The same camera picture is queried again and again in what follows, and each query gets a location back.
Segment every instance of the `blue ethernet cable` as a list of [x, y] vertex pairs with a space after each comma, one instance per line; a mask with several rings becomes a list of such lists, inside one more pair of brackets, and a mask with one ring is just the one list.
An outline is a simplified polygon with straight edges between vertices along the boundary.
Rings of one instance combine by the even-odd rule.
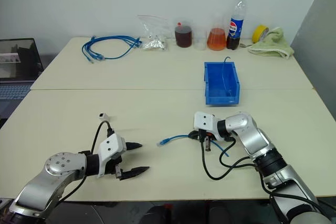
[[[156, 145], [158, 146], [158, 147], [160, 147], [160, 146], [162, 146], [162, 145], [165, 145], [165, 144], [167, 144], [167, 143], [169, 143], [171, 140], [173, 140], [173, 139], [176, 139], [176, 138], [184, 138], [184, 137], [189, 137], [188, 135], [177, 135], [177, 136], [172, 136], [172, 137], [168, 137], [168, 138], [166, 138], [166, 139], [164, 139], [164, 140], [161, 140], [161, 141], [159, 141]], [[211, 140], [211, 143], [213, 143], [214, 145], [216, 145], [221, 151], [223, 151], [224, 149], [219, 145], [219, 144], [217, 144], [215, 141], [212, 141]]]
[[[130, 46], [130, 48], [124, 52], [122, 55], [118, 56], [118, 57], [114, 57], [114, 58], [109, 58], [109, 57], [104, 57], [103, 55], [93, 51], [91, 49], [91, 46], [94, 43], [97, 43], [99, 41], [103, 41], [103, 40], [107, 40], [107, 39], [120, 39], [122, 41], [124, 41], [126, 44], [128, 44]], [[84, 56], [87, 58], [87, 60], [91, 63], [93, 63], [93, 60], [116, 60], [119, 59], [123, 56], [125, 56], [132, 48], [134, 47], [140, 47], [142, 41], [140, 40], [140, 38], [133, 38], [130, 36], [106, 36], [106, 37], [92, 37], [90, 39], [90, 41], [86, 42], [83, 46], [82, 46], [82, 53], [84, 54]]]

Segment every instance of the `laptop screen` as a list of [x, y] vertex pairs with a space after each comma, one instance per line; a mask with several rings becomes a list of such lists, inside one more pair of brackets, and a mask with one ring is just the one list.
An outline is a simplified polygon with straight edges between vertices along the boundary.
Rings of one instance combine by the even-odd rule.
[[36, 80], [43, 67], [32, 38], [0, 40], [0, 81]]

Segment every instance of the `towel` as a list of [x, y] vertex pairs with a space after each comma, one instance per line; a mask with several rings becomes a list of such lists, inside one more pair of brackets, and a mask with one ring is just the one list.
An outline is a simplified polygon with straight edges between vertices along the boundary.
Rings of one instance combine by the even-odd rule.
[[248, 51], [255, 55], [282, 56], [286, 60], [294, 54], [294, 50], [284, 38], [284, 31], [281, 27], [274, 28], [262, 41], [250, 46]]

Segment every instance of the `yellow tape roll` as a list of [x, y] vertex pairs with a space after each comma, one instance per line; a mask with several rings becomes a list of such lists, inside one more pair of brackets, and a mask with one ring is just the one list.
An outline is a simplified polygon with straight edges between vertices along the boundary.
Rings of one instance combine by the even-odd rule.
[[257, 43], [258, 41], [264, 39], [267, 33], [268, 33], [268, 27], [264, 25], [259, 25], [252, 35], [252, 42]]

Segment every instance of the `laptop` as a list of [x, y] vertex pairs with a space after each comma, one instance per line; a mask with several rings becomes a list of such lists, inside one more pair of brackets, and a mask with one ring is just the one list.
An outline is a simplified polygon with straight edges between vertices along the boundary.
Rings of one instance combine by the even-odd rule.
[[0, 39], [0, 119], [9, 118], [42, 71], [33, 38]]

